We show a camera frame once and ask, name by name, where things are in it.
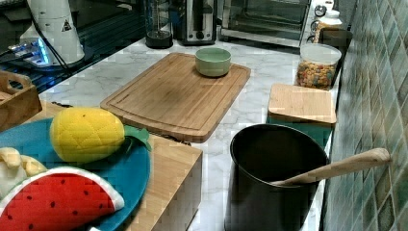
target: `wooden spatula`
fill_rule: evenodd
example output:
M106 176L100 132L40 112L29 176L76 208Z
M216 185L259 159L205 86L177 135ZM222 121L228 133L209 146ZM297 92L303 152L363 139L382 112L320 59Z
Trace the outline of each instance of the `wooden spatula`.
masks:
M383 166L390 161L391 156L386 149L374 148L352 157L345 158L342 161L310 170L287 180L273 181L269 183L275 186L302 185L371 167Z

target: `oven door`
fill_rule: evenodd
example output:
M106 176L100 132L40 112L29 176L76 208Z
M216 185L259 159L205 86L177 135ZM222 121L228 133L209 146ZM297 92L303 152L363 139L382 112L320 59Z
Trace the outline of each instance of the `oven door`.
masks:
M225 0L222 29L255 40L276 38L276 43L299 46L309 6L310 0Z

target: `glass jar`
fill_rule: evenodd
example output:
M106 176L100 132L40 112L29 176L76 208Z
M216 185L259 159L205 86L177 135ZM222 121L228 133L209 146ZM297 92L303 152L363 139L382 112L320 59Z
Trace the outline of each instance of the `glass jar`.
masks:
M340 29L343 25L339 19L340 13L338 11L327 11L325 16L319 19L319 23L316 26L314 43L318 43L319 35L322 28Z
M330 90L341 56L342 52L329 45L302 45L294 84L305 88Z
M168 0L144 0L146 45L150 48L168 48L173 45Z

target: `cereal jar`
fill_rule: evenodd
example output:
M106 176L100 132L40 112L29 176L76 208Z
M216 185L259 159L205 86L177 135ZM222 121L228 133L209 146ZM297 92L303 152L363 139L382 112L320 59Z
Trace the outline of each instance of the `cereal jar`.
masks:
M341 56L342 52L329 45L320 43L302 45L294 84L306 88L330 90Z
M319 19L318 25L315 30L314 43L319 42L320 31L323 28L340 29L342 27L342 21L339 19L340 13L338 11L327 11L325 16Z

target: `plush watermelon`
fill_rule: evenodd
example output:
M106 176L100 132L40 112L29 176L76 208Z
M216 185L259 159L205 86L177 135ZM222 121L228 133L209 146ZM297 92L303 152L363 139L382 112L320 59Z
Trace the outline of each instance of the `plush watermelon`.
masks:
M26 179L0 202L0 230L72 230L123 206L98 175L56 167Z

